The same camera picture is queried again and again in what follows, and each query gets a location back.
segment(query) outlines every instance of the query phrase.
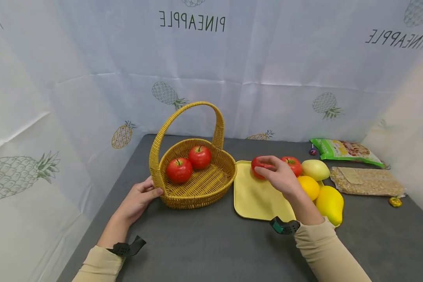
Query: gray tabletop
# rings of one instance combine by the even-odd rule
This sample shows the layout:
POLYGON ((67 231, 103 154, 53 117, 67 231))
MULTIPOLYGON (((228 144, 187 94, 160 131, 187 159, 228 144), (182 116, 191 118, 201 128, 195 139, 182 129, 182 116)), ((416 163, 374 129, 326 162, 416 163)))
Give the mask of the gray tabletop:
MULTIPOLYGON (((108 219, 136 182, 149 176, 155 136, 144 136, 117 179, 58 281, 71 281, 108 219)), ((161 154, 182 136, 165 136, 161 154)), ((226 139, 236 161, 256 155, 313 158, 309 143, 226 139)), ((369 167, 348 161, 331 166, 369 167)), ((327 179, 327 185, 333 183, 327 179)), ((423 211, 409 197, 393 208, 384 197, 343 195, 338 237, 374 282, 423 282, 423 211)), ((155 200, 131 227, 147 244, 128 258, 117 281, 316 281, 294 238, 276 234, 267 222, 242 219, 233 210, 233 187, 217 203, 197 210, 171 210, 155 200)))

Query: orange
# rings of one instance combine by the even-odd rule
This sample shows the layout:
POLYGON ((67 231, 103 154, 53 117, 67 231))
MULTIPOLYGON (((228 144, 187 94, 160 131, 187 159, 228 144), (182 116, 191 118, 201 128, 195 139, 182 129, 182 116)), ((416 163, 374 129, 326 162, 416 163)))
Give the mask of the orange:
POLYGON ((307 193, 309 198, 312 201, 315 201, 318 198, 318 194, 320 193, 320 186, 315 179, 311 178, 310 176, 299 176, 298 177, 299 184, 301 184, 302 189, 307 193))

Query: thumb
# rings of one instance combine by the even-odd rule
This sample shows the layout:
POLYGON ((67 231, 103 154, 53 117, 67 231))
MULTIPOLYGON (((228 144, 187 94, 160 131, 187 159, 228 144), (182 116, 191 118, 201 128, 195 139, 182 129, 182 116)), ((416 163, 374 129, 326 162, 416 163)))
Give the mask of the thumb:
POLYGON ((274 173, 273 171, 260 166, 254 167, 254 170, 256 173, 267 179, 270 178, 270 176, 274 173))
POLYGON ((145 193, 141 193, 140 194, 141 204, 148 204, 153 199, 160 197, 163 194, 163 192, 164 192, 163 189, 157 188, 145 193))

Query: small purple object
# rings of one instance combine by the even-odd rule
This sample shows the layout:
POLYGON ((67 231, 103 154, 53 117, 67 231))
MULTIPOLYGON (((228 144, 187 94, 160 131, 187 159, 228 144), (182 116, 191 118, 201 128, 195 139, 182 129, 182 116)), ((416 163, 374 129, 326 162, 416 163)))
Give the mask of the small purple object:
POLYGON ((311 148, 310 151, 309 151, 309 154, 316 155, 316 149, 315 148, 311 148))

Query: packaged bag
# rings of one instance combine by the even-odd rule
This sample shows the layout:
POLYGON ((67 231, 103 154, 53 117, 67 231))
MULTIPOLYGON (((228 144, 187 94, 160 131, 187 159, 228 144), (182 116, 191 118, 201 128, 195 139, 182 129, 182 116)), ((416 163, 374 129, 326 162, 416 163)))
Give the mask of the packaged bag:
POLYGON ((384 164, 360 143, 312 138, 310 142, 320 151, 321 160, 361 161, 384 168, 384 164))
POLYGON ((331 180, 342 193, 372 196, 404 196, 404 186, 382 169, 332 167, 331 180))

